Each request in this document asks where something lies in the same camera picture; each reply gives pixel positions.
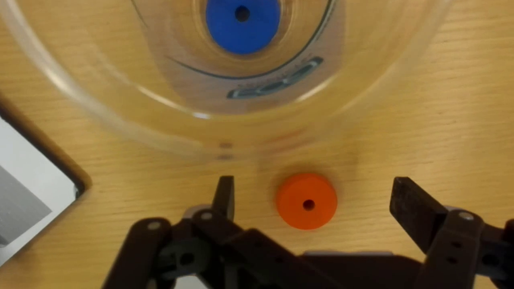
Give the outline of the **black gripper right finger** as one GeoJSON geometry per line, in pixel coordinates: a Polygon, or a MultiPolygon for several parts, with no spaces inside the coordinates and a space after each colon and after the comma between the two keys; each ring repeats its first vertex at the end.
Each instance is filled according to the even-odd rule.
{"type": "Polygon", "coordinates": [[[410,177],[396,177],[389,211],[425,253],[415,289],[474,289],[487,277],[514,289],[514,221],[502,229],[466,209],[449,209],[410,177]]]}

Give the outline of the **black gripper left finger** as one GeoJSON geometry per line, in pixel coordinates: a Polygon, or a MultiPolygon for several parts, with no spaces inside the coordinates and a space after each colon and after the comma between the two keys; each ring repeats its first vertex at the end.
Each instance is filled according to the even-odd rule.
{"type": "Polygon", "coordinates": [[[174,289],[197,277],[209,289],[311,289],[333,287],[319,269],[259,230],[234,222],[235,179],[219,179],[213,205],[172,225],[137,222],[102,289],[174,289]]]}

